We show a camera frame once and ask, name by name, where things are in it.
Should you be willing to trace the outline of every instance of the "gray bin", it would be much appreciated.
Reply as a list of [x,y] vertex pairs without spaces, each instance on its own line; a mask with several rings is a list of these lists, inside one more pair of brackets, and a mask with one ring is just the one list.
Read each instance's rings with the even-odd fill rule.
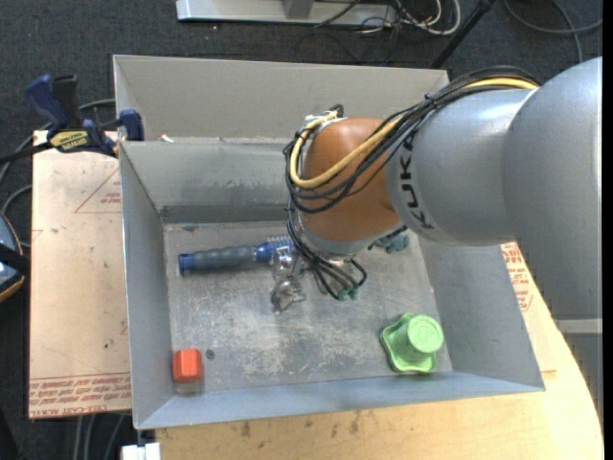
[[[443,86],[444,72],[115,57],[115,77],[118,109],[139,110],[148,138],[123,143],[120,154],[137,428],[543,388],[496,246],[411,235],[403,253],[358,256],[369,272],[358,300],[337,302],[307,280],[307,300],[280,315],[267,266],[178,273],[179,253],[284,232],[281,149],[307,114],[342,103],[349,115],[385,117]],[[151,141],[162,134],[174,143]],[[398,376],[378,341],[407,311],[443,327],[430,375]],[[170,371],[172,352],[187,347],[209,357],[201,390],[189,394]]]

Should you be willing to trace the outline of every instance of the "green object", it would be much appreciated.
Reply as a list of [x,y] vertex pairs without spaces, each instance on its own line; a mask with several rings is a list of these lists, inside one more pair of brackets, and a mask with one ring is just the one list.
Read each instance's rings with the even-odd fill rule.
[[381,344],[394,371],[429,373],[437,366],[443,329],[428,315],[405,313],[381,332]]

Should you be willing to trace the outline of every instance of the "yellow cable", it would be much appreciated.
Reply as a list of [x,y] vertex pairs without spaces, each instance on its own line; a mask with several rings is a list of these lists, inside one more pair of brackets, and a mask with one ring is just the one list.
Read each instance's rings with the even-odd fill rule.
[[534,85],[531,81],[523,80],[523,79],[483,79],[474,81],[473,83],[469,83],[462,88],[471,88],[471,87],[479,87],[479,86],[487,86],[487,85],[504,85],[512,88],[523,88],[523,89],[535,89],[538,88],[537,85]]
[[377,133],[374,136],[371,136],[371,138],[369,138],[366,142],[362,143],[359,147],[357,147],[356,149],[348,153],[345,157],[339,160],[336,164],[330,167],[327,171],[311,179],[303,179],[298,175],[298,151],[300,151],[300,147],[303,144],[303,142],[300,143],[300,145],[298,143],[298,142],[301,142],[301,140],[303,139],[303,136],[301,135],[300,138],[298,139],[298,142],[296,142],[296,146],[292,150],[291,156],[290,156],[289,175],[291,177],[292,182],[296,184],[298,187],[307,188],[307,189],[315,189],[319,186],[326,184],[335,175],[337,175],[343,169],[345,169],[361,153],[369,149],[372,145],[378,143],[389,132],[389,130],[392,129],[396,125],[399,119],[400,118],[397,118],[391,121],[390,123],[388,123],[387,125],[385,125],[381,129],[381,131],[379,131],[379,133]]
[[[470,87],[481,86],[481,85],[483,86],[503,85],[503,86],[507,86],[510,88],[518,88],[518,89],[536,89],[538,88],[537,85],[534,85],[532,82],[527,81],[527,80],[507,79],[507,78],[478,80],[468,85],[465,85],[462,88],[470,88]],[[390,129],[392,129],[396,125],[396,123],[400,120],[400,118],[396,118],[390,123],[388,123],[387,125],[385,125],[381,129],[381,131],[379,131],[379,133],[377,133],[374,136],[371,136],[371,138],[369,138],[366,142],[362,143],[359,147],[357,147],[356,149],[348,153],[345,157],[339,160],[336,164],[330,167],[327,171],[317,175],[316,177],[312,177],[310,179],[303,179],[298,175],[298,152],[300,151],[300,148],[305,143],[305,141],[308,139],[308,136],[312,132],[313,128],[321,125],[327,119],[329,118],[327,117],[317,118],[316,120],[308,123],[303,128],[304,132],[298,138],[298,141],[296,142],[296,145],[294,146],[291,152],[290,161],[289,161],[289,176],[292,182],[298,187],[305,188],[305,189],[315,189],[320,186],[323,186],[324,184],[329,182],[335,175],[339,174],[341,171],[347,168],[347,166],[355,158],[357,158],[360,154],[362,154],[364,151],[369,149],[371,146],[377,144],[390,131]]]

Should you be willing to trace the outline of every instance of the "black floor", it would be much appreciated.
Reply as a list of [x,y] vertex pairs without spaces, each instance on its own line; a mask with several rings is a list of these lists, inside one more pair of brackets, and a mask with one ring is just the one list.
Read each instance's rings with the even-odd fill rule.
[[[409,28],[393,38],[389,31],[358,34],[334,26],[313,30],[301,25],[178,23],[175,1],[0,0],[0,156],[15,150],[44,123],[24,100],[24,90],[33,78],[43,73],[77,74],[82,104],[112,98],[110,63],[115,54],[426,68],[448,42],[448,38]],[[480,0],[459,1],[467,16]],[[602,18],[602,0],[555,2],[576,28]],[[509,3],[539,27],[566,29],[568,25],[552,1]],[[426,12],[423,1],[416,5]],[[529,29],[498,1],[443,67],[458,76],[510,64],[545,81],[578,62],[578,46],[584,60],[601,56],[602,26],[580,34],[577,43],[571,35]],[[31,181],[29,160],[13,164],[0,184],[0,205]],[[30,202],[23,195],[7,213],[25,240]],[[28,459],[72,458],[77,420],[27,419],[28,295],[26,285],[0,305],[0,410],[6,419],[6,426],[0,420],[0,429],[11,433]],[[88,422],[89,418],[82,424],[83,436]],[[103,458],[117,423],[115,415],[97,418],[91,429],[91,458]],[[135,441],[129,423],[123,420],[119,443]],[[0,434],[0,442],[5,437]]]

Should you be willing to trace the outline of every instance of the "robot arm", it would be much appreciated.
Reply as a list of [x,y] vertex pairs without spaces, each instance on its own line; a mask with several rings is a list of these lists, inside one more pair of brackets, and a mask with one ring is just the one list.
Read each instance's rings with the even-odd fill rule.
[[542,86],[501,70],[462,77],[383,122],[301,129],[286,149],[288,227],[315,263],[351,260],[403,228],[455,245],[517,241],[602,387],[601,150],[601,57]]

